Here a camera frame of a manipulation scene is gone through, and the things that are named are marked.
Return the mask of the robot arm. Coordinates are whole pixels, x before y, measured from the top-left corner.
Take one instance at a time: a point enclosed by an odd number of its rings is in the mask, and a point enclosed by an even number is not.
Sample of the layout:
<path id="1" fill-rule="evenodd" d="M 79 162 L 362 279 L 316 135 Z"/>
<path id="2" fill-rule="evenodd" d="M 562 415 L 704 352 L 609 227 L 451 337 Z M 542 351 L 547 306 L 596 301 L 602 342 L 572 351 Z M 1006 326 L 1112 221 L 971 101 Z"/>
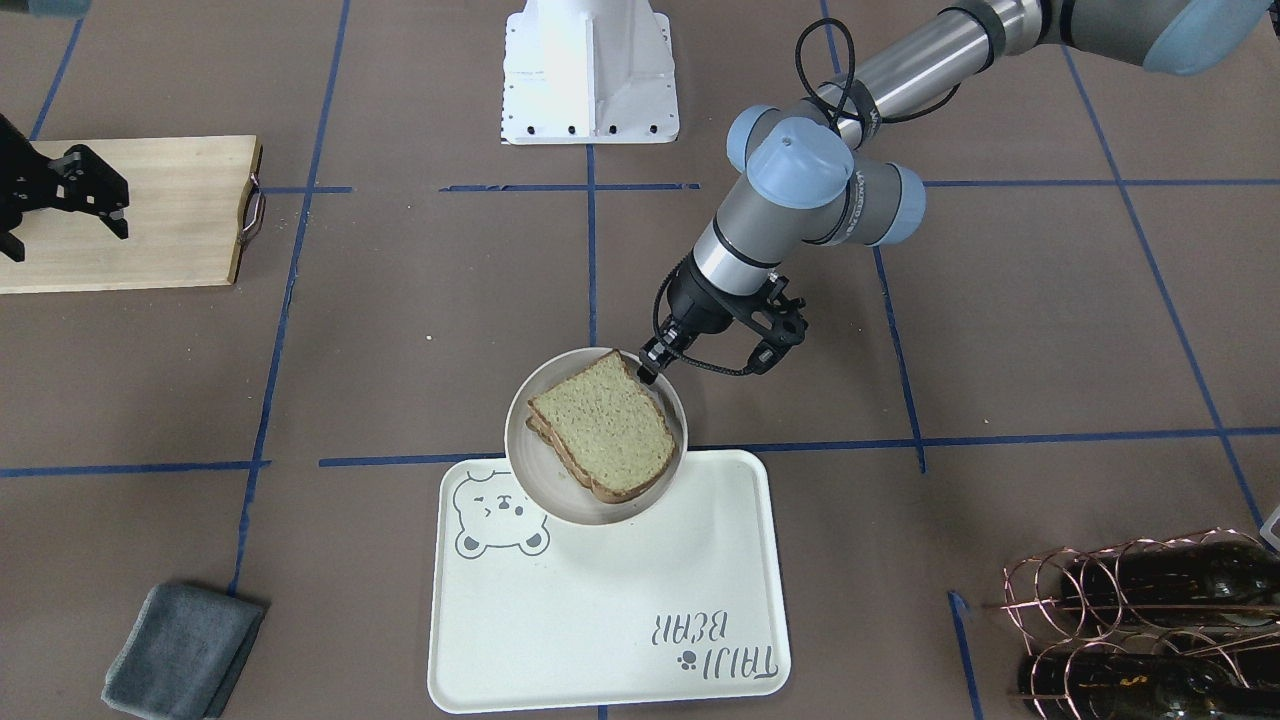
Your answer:
<path id="1" fill-rule="evenodd" d="M 925 187 L 893 163 L 856 154 L 881 131 L 934 111 L 960 83 L 1044 44 L 1153 73 L 1194 76 L 1231 54 L 1266 1 L 951 1 L 865 61 L 814 85 L 790 108 L 753 106 L 726 154 L 739 181 L 691 252 L 664 279 L 637 377 L 650 384 L 692 342 L 740 323 L 758 336 L 742 373 L 772 369 L 804 341 L 804 302 L 780 264 L 803 245 L 900 243 L 920 225 Z"/>

